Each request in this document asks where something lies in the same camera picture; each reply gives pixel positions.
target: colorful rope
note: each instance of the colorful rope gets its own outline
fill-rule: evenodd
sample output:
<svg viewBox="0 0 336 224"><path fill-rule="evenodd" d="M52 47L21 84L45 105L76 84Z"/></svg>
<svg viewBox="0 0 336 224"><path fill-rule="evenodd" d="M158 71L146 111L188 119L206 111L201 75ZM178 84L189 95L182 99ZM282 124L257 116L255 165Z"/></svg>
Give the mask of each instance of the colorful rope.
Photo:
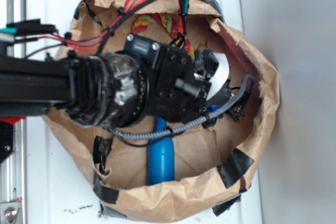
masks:
<svg viewBox="0 0 336 224"><path fill-rule="evenodd" d="M172 39L176 39L177 33L180 32L178 22L174 20L169 13L152 13L140 15L133 23L132 33L144 36L148 25L153 23L161 24ZM185 40L183 49L189 53L192 60L195 59L195 49L191 46L189 39Z"/></svg>

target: crumpled paper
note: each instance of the crumpled paper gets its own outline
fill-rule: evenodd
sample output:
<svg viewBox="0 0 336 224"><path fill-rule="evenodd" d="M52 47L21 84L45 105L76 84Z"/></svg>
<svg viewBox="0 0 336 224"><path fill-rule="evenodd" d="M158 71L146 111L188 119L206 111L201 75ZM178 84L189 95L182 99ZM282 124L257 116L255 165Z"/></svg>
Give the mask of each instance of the crumpled paper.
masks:
<svg viewBox="0 0 336 224"><path fill-rule="evenodd" d="M167 12L177 18L177 1L159 0L138 11L108 41L104 52L123 49L126 35L131 31L138 14ZM80 40L100 34L117 17L116 8L124 2L125 0L86 0L102 25L88 15L86 5L82 3L80 18L74 19L71 24L72 38ZM121 189L116 204L102 204L129 219L149 222L181 220L214 207L250 187L274 127L279 107L279 76L275 67L241 32L228 27L218 16L219 13L209 4L190 0L187 38L195 49L210 48L226 54L230 65L231 87L239 86L245 73L252 74L256 78L256 84L244 110L245 117L239 123L226 115L217 120L214 127L204 129L199 126L173 139L176 181L148 186L148 149L129 147L116 138L106 163L108 174L103 176L93 164L93 142L96 135L105 138L113 135L98 127L82 128L68 120L65 112L53 110L44 117L91 185L96 171L106 186ZM169 34L159 24L148 26L145 36L165 43L171 41ZM58 57L65 57L67 50L61 48ZM133 133L151 132L154 124L154 118L147 116L138 125L123 130ZM235 148L251 157L254 164L241 180L232 187L225 188L216 166L223 163Z"/></svg>

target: black cable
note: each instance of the black cable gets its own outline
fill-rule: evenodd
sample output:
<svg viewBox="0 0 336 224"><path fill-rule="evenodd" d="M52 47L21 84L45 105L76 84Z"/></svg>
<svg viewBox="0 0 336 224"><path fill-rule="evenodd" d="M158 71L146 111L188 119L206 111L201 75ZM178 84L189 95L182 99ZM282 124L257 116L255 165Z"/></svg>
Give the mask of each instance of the black cable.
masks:
<svg viewBox="0 0 336 224"><path fill-rule="evenodd" d="M114 128L112 127L109 127L109 128L104 128L105 130L111 132L113 135L115 135L115 137L120 140L121 142L123 142L124 144L126 145L129 145L129 146L132 146L132 147L137 147L137 148L143 148L143 147L149 147L151 146L152 144L156 144L162 140L164 140L165 138L168 138L168 137L171 137L171 136L163 136L163 137L160 137L156 140L152 140L152 141L149 141L148 143L146 144L133 144L129 141L127 141L126 139L124 139L122 136L120 136L115 130Z"/></svg>
<svg viewBox="0 0 336 224"><path fill-rule="evenodd" d="M104 35L102 42L99 45L99 48L96 52L96 55L100 54L104 47L105 44L107 42L107 40L109 39L109 37L111 36L111 32L114 32L119 26L122 25L122 23L124 23L129 17L131 17L135 12L137 12L138 10L144 8L145 6L153 3L156 0L147 0L144 3L136 6L135 8L131 9L130 11L128 11L127 13L125 13L125 15L117 22L115 23L112 27L108 27L107 30L108 32Z"/></svg>
<svg viewBox="0 0 336 224"><path fill-rule="evenodd" d="M28 59L29 57L33 56L34 54L37 54L38 52L41 52L41 51L44 51L44 50L47 50L47 49L50 49L50 48L54 48L54 47L59 47L59 46L62 46L62 45L63 45L63 43L55 44L55 45L47 46L47 47L42 47L40 49L37 49L37 50L31 52L26 57L24 57L24 59Z"/></svg>

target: blue plastic bottle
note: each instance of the blue plastic bottle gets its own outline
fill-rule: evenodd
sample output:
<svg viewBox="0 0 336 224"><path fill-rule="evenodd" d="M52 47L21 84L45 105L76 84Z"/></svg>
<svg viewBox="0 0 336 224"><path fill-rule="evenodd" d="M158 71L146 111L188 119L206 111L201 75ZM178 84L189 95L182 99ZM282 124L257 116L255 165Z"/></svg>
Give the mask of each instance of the blue plastic bottle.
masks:
<svg viewBox="0 0 336 224"><path fill-rule="evenodd" d="M156 130L161 131L167 126L167 121L156 119ZM170 137L149 147L149 184L175 180L175 150Z"/></svg>

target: braided cable sleeve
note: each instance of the braided cable sleeve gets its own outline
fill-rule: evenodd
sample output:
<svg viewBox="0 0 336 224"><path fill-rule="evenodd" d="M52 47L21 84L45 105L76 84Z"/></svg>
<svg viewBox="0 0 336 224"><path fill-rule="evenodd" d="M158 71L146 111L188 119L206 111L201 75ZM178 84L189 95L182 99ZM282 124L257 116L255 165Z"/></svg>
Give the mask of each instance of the braided cable sleeve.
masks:
<svg viewBox="0 0 336 224"><path fill-rule="evenodd" d="M221 114L225 113L228 109L230 109L243 95L246 89L246 84L247 80L251 79L254 81L254 77L251 76L250 74L246 74L243 76L242 79L242 84L240 86L239 91L237 94L235 94L227 103L225 103L222 107L219 109L210 112L208 114L208 118L213 119ZM205 116L200 116L199 118L196 118L188 123L185 123L179 127L173 128L172 133L173 135L178 135L181 134L193 127L196 127L202 123L205 123L207 121L207 118ZM142 134L132 134L132 133L127 133L127 132L122 132L117 129L113 129L113 131L110 131L118 137L130 139L130 140L147 140L147 139L153 139L153 138L158 138L158 137L164 137L164 136L170 136L171 131L170 130L163 130L163 131L156 131L156 132L151 132L151 133L142 133Z"/></svg>

